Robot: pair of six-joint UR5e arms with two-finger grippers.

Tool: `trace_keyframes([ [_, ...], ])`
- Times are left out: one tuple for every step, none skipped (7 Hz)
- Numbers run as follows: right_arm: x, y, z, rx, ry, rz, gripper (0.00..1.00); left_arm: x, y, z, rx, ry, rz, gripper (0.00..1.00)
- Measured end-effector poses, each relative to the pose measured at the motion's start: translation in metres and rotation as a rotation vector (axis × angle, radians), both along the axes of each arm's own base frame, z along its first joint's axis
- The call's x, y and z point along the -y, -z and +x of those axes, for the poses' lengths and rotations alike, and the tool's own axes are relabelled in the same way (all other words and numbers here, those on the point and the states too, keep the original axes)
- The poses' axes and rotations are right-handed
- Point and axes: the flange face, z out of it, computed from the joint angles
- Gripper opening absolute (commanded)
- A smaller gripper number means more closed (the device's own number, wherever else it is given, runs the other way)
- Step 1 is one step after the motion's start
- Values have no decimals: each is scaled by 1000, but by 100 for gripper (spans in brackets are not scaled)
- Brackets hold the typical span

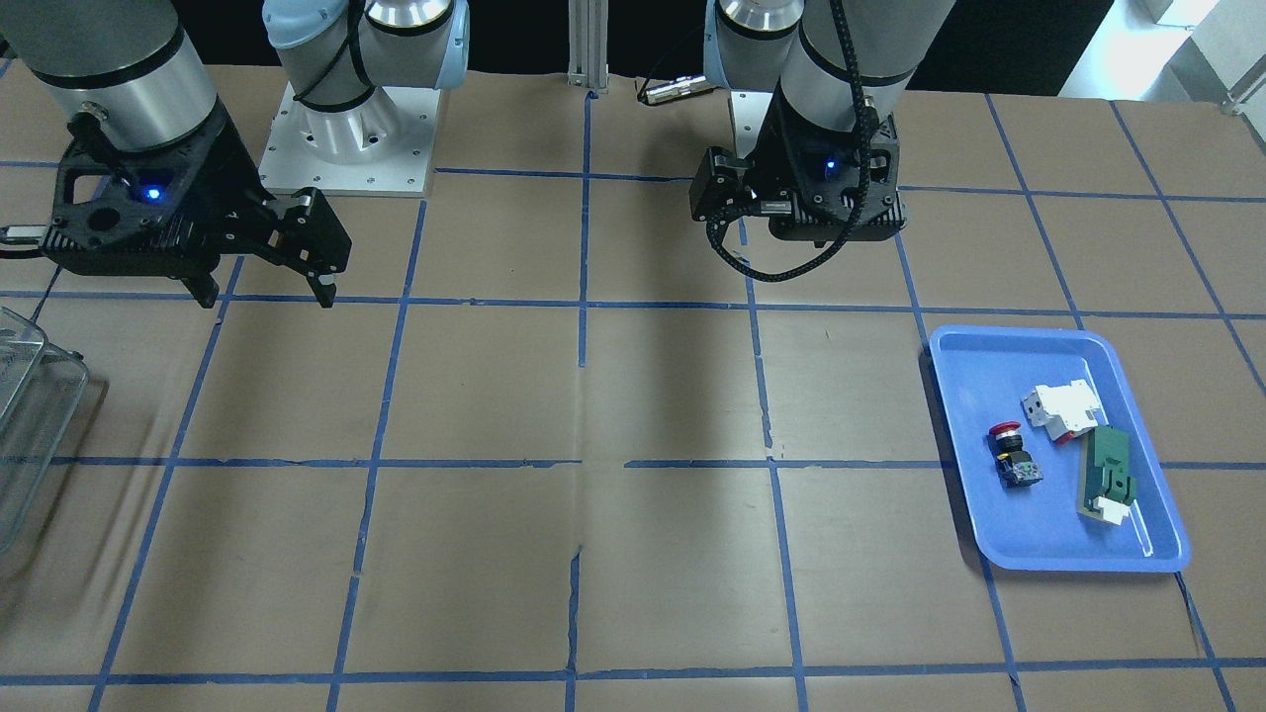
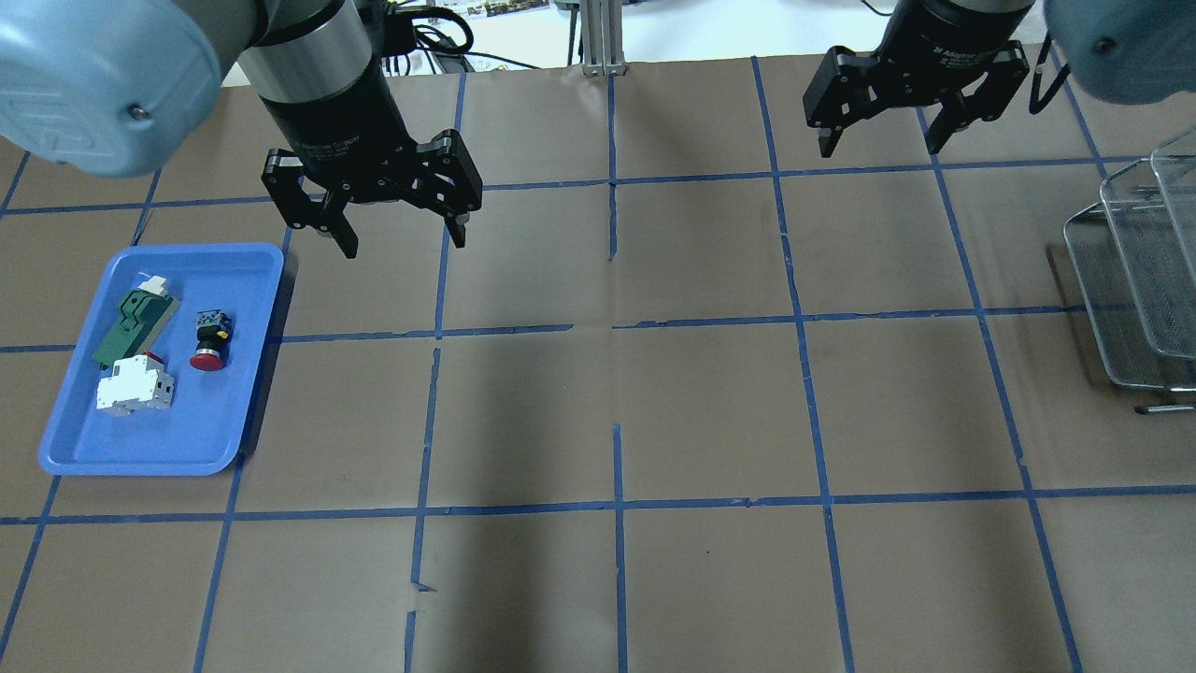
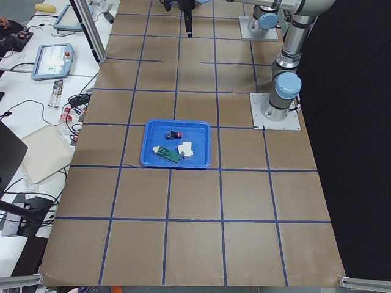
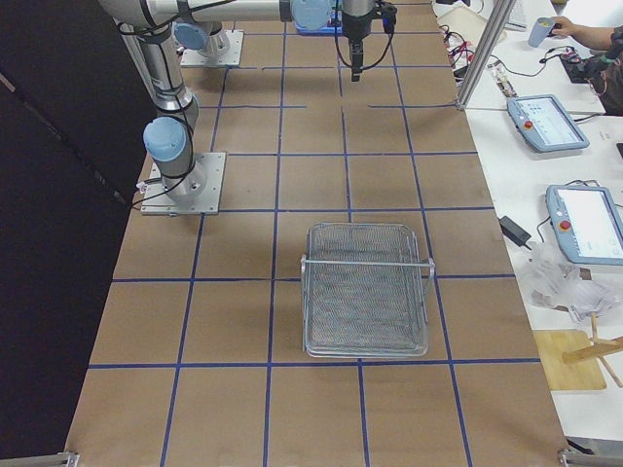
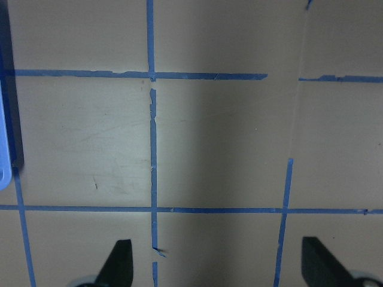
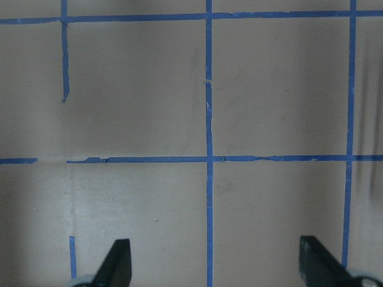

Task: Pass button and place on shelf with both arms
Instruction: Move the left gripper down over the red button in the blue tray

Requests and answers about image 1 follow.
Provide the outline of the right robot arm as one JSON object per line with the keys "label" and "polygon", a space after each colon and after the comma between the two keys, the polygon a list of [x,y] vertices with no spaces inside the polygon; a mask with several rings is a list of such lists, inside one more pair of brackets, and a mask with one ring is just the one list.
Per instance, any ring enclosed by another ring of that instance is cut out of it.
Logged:
{"label": "right robot arm", "polygon": [[417,195],[434,100],[468,67],[466,1],[267,1],[287,73],[257,163],[170,1],[5,1],[3,42],[71,139],[44,226],[5,226],[5,260],[90,277],[166,277],[211,308],[227,255],[256,255],[335,302],[352,239],[327,190]]}

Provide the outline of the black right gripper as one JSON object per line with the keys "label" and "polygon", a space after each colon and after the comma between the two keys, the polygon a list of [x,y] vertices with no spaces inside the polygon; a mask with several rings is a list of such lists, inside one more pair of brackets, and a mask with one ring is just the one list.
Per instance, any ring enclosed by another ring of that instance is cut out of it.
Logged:
{"label": "black right gripper", "polygon": [[204,310],[216,307],[222,255],[265,245],[265,258],[303,275],[330,310],[352,239],[318,188],[272,198],[225,104],[189,134],[127,152],[96,113],[68,122],[41,253],[82,276],[184,279]]}

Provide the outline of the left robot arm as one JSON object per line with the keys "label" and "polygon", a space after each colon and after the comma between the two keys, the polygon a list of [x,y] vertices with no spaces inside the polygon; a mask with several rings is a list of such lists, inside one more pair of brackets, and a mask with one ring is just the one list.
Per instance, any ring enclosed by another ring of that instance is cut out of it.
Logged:
{"label": "left robot arm", "polygon": [[690,189],[694,220],[737,209],[779,239],[889,239],[906,226],[893,117],[950,1],[710,1],[704,73],[768,94],[734,149],[709,147]]}

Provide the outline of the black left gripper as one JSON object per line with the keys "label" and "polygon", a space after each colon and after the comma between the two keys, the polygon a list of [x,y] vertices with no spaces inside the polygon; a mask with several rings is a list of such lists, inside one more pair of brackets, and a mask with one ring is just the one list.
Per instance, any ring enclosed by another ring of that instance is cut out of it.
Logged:
{"label": "black left gripper", "polygon": [[889,239],[906,226],[898,193],[900,139],[894,117],[868,113],[868,184],[860,190],[860,134],[825,130],[774,91],[760,141],[748,157],[709,147],[690,188],[693,220],[730,220],[744,208],[766,218],[777,239],[837,239],[855,203],[849,239]]}

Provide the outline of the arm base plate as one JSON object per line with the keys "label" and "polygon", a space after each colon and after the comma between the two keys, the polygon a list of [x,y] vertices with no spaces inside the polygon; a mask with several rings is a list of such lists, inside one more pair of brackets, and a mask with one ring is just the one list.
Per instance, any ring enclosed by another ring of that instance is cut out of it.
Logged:
{"label": "arm base plate", "polygon": [[260,176],[275,195],[318,188],[328,196],[422,199],[444,92],[379,87],[338,113],[311,110],[287,86],[273,118]]}
{"label": "arm base plate", "polygon": [[770,92],[733,91],[730,92],[730,118],[734,136],[734,152],[748,157],[760,141],[763,118],[768,111]]}

